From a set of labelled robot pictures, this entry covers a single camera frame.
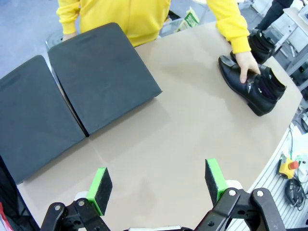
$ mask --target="person's leg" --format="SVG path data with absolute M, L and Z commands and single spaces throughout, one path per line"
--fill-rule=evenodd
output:
M 281 15 L 283 15 L 283 6 L 279 2 L 274 0 L 272 6 L 269 8 L 262 21 L 257 25 L 256 29 L 266 30 Z

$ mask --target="hand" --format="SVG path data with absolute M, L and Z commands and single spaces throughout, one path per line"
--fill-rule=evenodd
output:
M 247 80 L 248 70 L 261 74 L 258 64 L 250 51 L 235 54 L 236 62 L 241 68 L 240 80 L 245 83 Z
M 63 35 L 63 38 L 62 38 L 62 42 L 68 40 L 68 39 L 71 39 L 72 37 L 75 37 L 77 34 L 77 32 L 75 33 L 72 33 L 72 34 L 68 34 L 68 35 Z

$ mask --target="person in yellow hoodie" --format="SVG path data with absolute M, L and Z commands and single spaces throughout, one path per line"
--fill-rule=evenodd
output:
M 133 46 L 157 38 L 168 15 L 171 0 L 58 0 L 57 14 L 63 26 L 63 41 L 77 35 L 75 20 L 80 15 L 80 31 L 115 22 L 120 25 Z M 248 44 L 247 22 L 235 0 L 207 0 L 217 19 L 220 33 L 231 42 L 241 68 L 241 82 L 247 71 L 260 74 Z

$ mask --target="floor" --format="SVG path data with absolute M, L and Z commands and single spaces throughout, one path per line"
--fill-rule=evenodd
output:
M 205 6 L 192 0 L 173 0 L 171 10 L 184 17 L 186 11 L 192 7 L 201 17 Z M 57 0 L 0 0 L 0 78 L 18 67 L 31 57 L 41 54 L 46 59 L 45 40 L 52 32 L 61 30 L 56 10 Z M 261 17 L 252 9 L 241 10 L 249 28 L 254 28 Z M 211 11 L 207 11 L 205 22 L 215 21 Z M 288 46 L 283 50 L 290 52 Z M 276 59 L 287 65 L 287 58 L 280 52 Z

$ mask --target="screw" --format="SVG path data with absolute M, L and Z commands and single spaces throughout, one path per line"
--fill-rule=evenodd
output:
M 235 196 L 235 195 L 236 195 L 236 191 L 230 190 L 230 191 L 229 191 L 229 195 L 230 195 L 230 196 Z
M 264 193 L 262 191 L 257 192 L 257 196 L 263 196 L 263 195 L 264 195 Z
M 56 205 L 55 207 L 54 207 L 54 210 L 59 210 L 61 208 L 61 206 L 59 206 L 59 205 Z
M 78 202 L 78 205 L 79 205 L 79 206 L 83 206 L 84 204 L 85 204 L 84 201 L 79 201 L 79 202 Z

